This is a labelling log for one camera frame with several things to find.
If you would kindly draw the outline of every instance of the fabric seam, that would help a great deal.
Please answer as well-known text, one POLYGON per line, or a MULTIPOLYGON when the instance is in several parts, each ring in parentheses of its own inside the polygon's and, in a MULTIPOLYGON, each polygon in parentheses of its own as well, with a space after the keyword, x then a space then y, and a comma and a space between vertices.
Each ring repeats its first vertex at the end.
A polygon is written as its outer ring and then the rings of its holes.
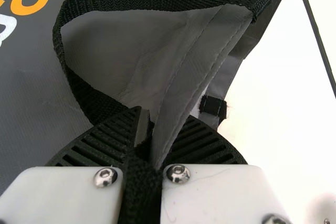
MULTIPOLYGON (((243 24, 245 23, 245 21, 243 21, 241 23, 241 25, 238 27, 238 29, 236 30, 236 32, 231 36, 230 40, 226 43, 226 45, 223 47, 223 49, 219 52, 219 54, 217 55, 217 58, 216 60, 214 61, 214 63, 212 64, 211 68, 210 68, 210 71, 208 72, 208 74, 204 77, 204 79, 200 82, 200 84, 198 85, 197 89, 195 90, 194 94, 192 95, 192 97, 190 98, 190 100, 188 101, 187 105, 185 106, 185 108, 189 105, 189 103, 193 100, 193 98, 195 97, 195 93, 199 90, 200 86, 202 85, 202 83, 204 82, 204 80, 208 77, 209 73, 211 72, 211 70, 214 68, 215 66, 215 63, 217 62, 218 60, 218 57, 222 54, 222 52, 225 50, 225 48, 227 47, 227 45, 232 41, 232 39, 235 37, 235 35, 240 31, 240 29, 242 28, 243 24)), ((170 135, 170 138, 172 137, 173 133, 176 131, 176 128, 178 125, 180 125, 180 120, 181 118, 184 116, 185 112, 182 113, 182 115, 180 116, 179 118, 179 121, 178 123, 175 125, 173 131, 172 131, 172 134, 170 135)), ((163 150, 161 151, 160 153, 160 156, 162 156, 162 154, 166 153, 167 152, 167 146, 168 144, 170 143, 170 141, 167 141, 165 144, 164 144, 164 147, 163 147, 163 150)), ((158 165, 162 163, 161 160, 158 160, 155 162, 155 167, 158 167, 158 165)))
POLYGON ((163 95, 163 98, 162 98, 162 100, 161 100, 161 102, 160 102, 160 106, 159 106, 159 110, 158 110, 158 115, 157 115, 157 117, 156 117, 155 124, 157 123, 157 120, 158 120, 158 118, 159 118, 159 116, 160 116, 160 111, 161 111, 161 107, 162 107, 163 101, 164 101, 164 99, 165 99, 165 96, 167 95, 169 88, 170 88, 171 85, 173 84, 173 82, 174 82, 174 80, 175 80, 175 78, 176 78, 176 76, 177 76, 177 74, 178 74, 178 72, 179 72, 179 70, 180 70, 180 68, 181 68, 181 66, 182 66, 182 64, 183 64, 183 62, 184 62, 184 60, 185 60, 185 58, 187 57, 187 55, 189 54, 189 52, 191 51, 191 49, 194 47, 194 45, 196 44, 196 42, 200 39, 201 35, 202 35, 203 32, 205 31, 205 29, 209 26, 210 22, 217 16, 218 12, 219 12, 222 8, 223 8, 223 6, 221 6, 221 8, 218 9, 218 11, 214 14, 214 16, 209 20, 209 22, 208 22, 208 23, 206 24, 206 26, 203 28, 203 30, 201 31, 201 33, 199 34, 199 36, 196 38, 196 40, 194 41, 194 43, 190 46, 189 50, 185 53, 185 56, 184 56, 183 59, 181 60, 181 63, 180 63, 180 65, 179 65, 178 69, 176 70, 176 72, 175 72, 175 74, 174 74, 174 76, 173 76, 171 82, 169 83, 168 87, 166 88, 166 91, 165 91, 165 93, 164 93, 164 95, 163 95))

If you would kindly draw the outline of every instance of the black rod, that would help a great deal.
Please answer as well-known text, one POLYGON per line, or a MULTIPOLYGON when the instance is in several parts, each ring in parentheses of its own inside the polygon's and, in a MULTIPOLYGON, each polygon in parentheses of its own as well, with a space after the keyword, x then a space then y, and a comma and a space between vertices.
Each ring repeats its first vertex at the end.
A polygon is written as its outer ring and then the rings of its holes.
POLYGON ((329 81, 330 81, 330 84, 331 84, 331 88, 332 88, 332 90, 334 92, 334 95, 335 95, 335 98, 336 98, 336 82, 335 82, 335 78, 332 74, 332 69, 331 69, 331 66, 330 66, 330 63, 329 63, 329 60, 328 60, 327 52, 325 51, 325 48, 324 48, 324 45, 323 45, 323 41, 322 41, 322 38, 321 38, 321 35, 320 35, 320 32, 319 32, 319 27, 317 26, 317 23, 315 21, 313 11, 312 11, 312 9, 310 7, 310 4, 309 4, 309 0, 303 0, 303 3, 304 3, 304 6, 306 8, 311 27, 313 28, 313 31, 314 31, 317 45, 319 46, 319 49, 320 49, 320 53, 321 53, 321 56, 322 56, 322 60, 323 60, 323 63, 324 63, 325 70, 327 71, 327 74, 328 74, 328 78, 329 78, 329 81))

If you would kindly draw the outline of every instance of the white plastic block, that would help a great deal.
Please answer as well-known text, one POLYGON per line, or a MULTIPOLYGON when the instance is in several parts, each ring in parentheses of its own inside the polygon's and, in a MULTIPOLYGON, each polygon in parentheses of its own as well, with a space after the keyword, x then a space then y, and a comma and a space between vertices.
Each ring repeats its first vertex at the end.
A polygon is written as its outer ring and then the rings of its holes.
POLYGON ((97 188, 102 167, 35 167, 22 172, 0 197, 7 224, 115 224, 122 201, 123 174, 97 188))
POLYGON ((250 165, 185 165, 190 179, 174 184, 164 171, 161 224, 261 224, 269 214, 288 218, 263 171, 250 165))

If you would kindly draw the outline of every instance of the white background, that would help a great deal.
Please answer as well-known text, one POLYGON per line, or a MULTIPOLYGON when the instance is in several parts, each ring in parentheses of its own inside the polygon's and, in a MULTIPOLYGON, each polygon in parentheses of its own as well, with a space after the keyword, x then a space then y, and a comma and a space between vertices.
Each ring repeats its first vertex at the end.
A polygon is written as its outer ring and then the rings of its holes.
MULTIPOLYGON (((336 0, 310 0, 336 76, 336 0)), ((302 0, 283 0, 243 62, 219 127, 294 224, 336 223, 336 99, 302 0)))

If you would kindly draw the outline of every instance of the metal screw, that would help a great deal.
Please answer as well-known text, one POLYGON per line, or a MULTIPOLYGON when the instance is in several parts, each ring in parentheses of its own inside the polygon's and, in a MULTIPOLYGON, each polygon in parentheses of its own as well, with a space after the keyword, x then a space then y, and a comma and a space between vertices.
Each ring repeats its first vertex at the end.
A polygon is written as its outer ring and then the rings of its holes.
POLYGON ((167 170, 167 178, 173 183, 183 184, 190 179, 190 171, 184 165, 172 165, 167 170))
POLYGON ((112 185, 118 178, 118 173, 112 168, 103 168, 97 171, 93 182, 97 187, 107 187, 112 185))
POLYGON ((291 224, 289 220, 279 215, 267 215, 262 224, 291 224))

